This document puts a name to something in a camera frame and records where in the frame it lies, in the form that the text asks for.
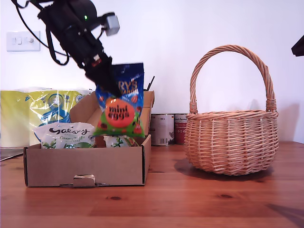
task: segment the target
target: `wicker basket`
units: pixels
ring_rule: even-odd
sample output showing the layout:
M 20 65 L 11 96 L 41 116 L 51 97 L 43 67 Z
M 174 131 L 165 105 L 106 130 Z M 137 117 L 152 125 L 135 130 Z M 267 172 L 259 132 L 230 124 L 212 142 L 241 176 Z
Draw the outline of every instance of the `wicker basket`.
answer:
M 205 62 L 224 51 L 243 54 L 260 70 L 266 87 L 266 111 L 198 114 L 196 78 Z M 187 115 L 186 155 L 194 167 L 217 174 L 245 175 L 266 170 L 278 149 L 276 99 L 268 67 L 252 51 L 225 45 L 209 51 L 194 68 Z

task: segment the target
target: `tin can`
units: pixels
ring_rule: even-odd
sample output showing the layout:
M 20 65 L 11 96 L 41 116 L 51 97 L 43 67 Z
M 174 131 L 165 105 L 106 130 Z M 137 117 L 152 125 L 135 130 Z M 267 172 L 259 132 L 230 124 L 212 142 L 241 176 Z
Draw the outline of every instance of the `tin can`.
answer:
M 186 114 L 174 114 L 174 141 L 176 144 L 185 143 L 186 125 Z
M 174 144 L 174 115 L 152 114 L 149 132 L 153 146 Z

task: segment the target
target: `robotic arm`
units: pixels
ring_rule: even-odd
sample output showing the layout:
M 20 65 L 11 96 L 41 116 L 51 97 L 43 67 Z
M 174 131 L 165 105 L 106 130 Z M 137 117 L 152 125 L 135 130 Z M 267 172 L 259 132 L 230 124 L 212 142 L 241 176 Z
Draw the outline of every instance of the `robotic arm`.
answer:
M 19 8 L 25 8 L 31 3 L 40 10 L 38 18 L 46 25 L 48 48 L 56 63 L 64 66 L 72 57 L 79 68 L 85 70 L 87 78 L 113 95 L 121 96 L 111 73 L 112 58 L 105 54 L 104 47 L 99 40 L 103 31 L 107 36 L 119 31 L 120 26 L 115 13 L 110 12 L 98 17 L 96 8 L 90 0 L 28 0 L 25 7 L 20 6 L 17 0 L 12 0 L 12 2 L 16 5 L 17 12 L 25 25 Z M 43 8 L 40 5 L 43 2 L 53 2 L 53 4 Z M 99 25 L 102 26 L 102 31 L 96 39 L 91 31 Z M 56 58 L 51 33 L 66 52 L 65 63 L 61 63 Z
M 304 36 L 291 48 L 295 56 L 304 56 Z

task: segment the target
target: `mini eggs bag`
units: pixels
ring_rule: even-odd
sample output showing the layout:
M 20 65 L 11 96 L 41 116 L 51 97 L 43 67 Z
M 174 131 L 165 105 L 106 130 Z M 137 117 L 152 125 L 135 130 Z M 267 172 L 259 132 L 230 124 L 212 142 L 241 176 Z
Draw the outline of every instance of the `mini eggs bag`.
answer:
M 93 136 L 128 135 L 144 137 L 140 116 L 143 109 L 143 63 L 113 65 L 122 97 L 96 87 L 96 96 L 102 110 Z

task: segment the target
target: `yellow packaging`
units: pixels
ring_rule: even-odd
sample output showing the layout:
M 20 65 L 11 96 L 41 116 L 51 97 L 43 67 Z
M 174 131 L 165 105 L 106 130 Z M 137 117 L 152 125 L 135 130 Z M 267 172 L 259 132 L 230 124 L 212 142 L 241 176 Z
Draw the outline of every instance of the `yellow packaging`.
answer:
M 33 129 L 54 122 L 70 123 L 69 112 L 88 90 L 1 91 L 1 147 L 39 143 Z

